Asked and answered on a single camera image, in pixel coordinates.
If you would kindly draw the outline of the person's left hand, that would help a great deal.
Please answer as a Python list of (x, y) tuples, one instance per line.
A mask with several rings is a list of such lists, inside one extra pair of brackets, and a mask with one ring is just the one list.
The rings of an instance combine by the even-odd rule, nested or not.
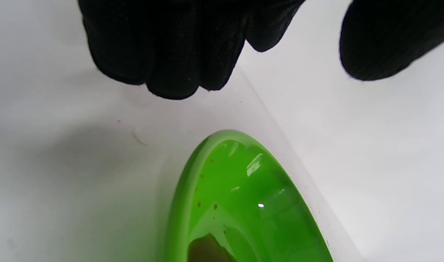
[[(219, 91), (244, 43), (279, 43), (302, 0), (79, 0), (93, 62), (109, 78), (182, 100)], [(353, 0), (340, 62), (354, 79), (389, 78), (444, 43), (444, 0)]]

